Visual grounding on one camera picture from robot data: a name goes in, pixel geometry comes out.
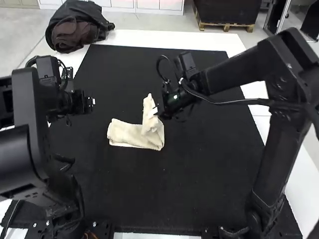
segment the white towel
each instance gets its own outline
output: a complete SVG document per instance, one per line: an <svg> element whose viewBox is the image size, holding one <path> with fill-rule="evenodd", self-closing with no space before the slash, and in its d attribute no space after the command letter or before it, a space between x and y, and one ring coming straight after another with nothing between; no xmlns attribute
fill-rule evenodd
<svg viewBox="0 0 319 239"><path fill-rule="evenodd" d="M154 115L158 109L151 94L143 100L143 107L142 124L130 124L112 119L107 132L110 145L158 151L164 147L164 125L158 116Z"/></svg>

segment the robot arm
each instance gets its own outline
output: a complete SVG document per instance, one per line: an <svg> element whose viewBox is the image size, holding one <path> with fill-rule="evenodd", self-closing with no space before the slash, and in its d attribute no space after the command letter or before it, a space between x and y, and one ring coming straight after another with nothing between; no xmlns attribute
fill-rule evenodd
<svg viewBox="0 0 319 239"><path fill-rule="evenodd" d="M283 207L285 186L312 122L319 132L318 57L298 30L291 28L201 72L190 53L179 55L174 63L179 87L172 90L169 81L164 81L163 119L199 100L220 106L269 106L270 131L245 207L249 231L241 232L245 238L265 238ZM217 103L208 97L255 81L265 81L269 99ZM220 232L225 237L238 236L224 228Z"/></svg>
<svg viewBox="0 0 319 239"><path fill-rule="evenodd" d="M45 208L55 235L81 238L84 205L72 175L56 169L55 160L72 163L50 149L48 121L89 114L94 99L73 89L72 68L51 56L36 57L10 77L0 79L0 201L28 201Z"/></svg>

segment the metal bracket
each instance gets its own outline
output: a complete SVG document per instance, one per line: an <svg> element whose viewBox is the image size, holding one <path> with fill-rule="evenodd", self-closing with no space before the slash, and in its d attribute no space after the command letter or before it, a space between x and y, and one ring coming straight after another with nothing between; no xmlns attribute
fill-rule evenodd
<svg viewBox="0 0 319 239"><path fill-rule="evenodd" d="M112 239L114 226L109 220L85 220L85 231L92 232L99 239ZM28 229L25 239L52 239L52 227L48 221L36 221ZM79 239L58 234L55 239Z"/></svg>

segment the black rubber mat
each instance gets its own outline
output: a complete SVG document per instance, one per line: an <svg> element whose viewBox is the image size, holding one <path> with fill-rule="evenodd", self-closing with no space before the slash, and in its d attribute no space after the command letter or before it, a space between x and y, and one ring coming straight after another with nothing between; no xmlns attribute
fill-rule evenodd
<svg viewBox="0 0 319 239"><path fill-rule="evenodd" d="M143 98L160 93L157 58L180 52L91 45L75 86L96 98L95 110L71 118L72 127L61 120L50 128L56 153L76 157L71 172L82 186L86 215L107 217L118 231L198 235L204 228L245 226L244 204L263 151L247 106L202 102L185 123L165 121L160 152L110 146L106 137L112 118L142 122ZM225 52L192 54L199 69L227 59ZM162 68L171 75L165 63ZM243 94L236 88L213 98L243 99ZM43 215L25 203L13 226L28 226ZM286 235L301 238L288 203L275 238Z"/></svg>

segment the wooden pallet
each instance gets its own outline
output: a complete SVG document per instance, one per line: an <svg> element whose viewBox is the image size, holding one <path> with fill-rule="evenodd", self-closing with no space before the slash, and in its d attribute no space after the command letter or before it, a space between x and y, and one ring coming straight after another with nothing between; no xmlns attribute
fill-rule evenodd
<svg viewBox="0 0 319 239"><path fill-rule="evenodd" d="M205 26L223 26L224 27L224 31L228 32L229 28L231 26L237 26L237 27L246 27L247 32L252 33L254 31L254 26L255 24L236 24L236 23L211 23L211 22L202 22L200 17L199 17L199 13L197 11L197 8L195 6L195 4L193 3L193 9L194 9L194 13L195 13L195 17L198 23L198 27L200 31L204 31Z"/></svg>

